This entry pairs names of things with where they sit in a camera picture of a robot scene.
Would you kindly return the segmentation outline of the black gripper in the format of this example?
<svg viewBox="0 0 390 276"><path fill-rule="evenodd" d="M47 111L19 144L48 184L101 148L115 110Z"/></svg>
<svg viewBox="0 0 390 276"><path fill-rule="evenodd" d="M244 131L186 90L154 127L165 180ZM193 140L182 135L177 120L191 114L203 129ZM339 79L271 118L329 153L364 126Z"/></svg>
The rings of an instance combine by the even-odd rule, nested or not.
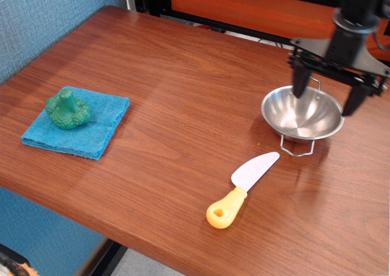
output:
<svg viewBox="0 0 390 276"><path fill-rule="evenodd" d="M299 99L313 72L348 84L352 89L342 116L351 116L368 96L382 94L389 78L389 67L371 56L366 47L380 19L374 14L361 19L336 12L333 21L336 29L331 38L291 40L292 93Z"/></svg>

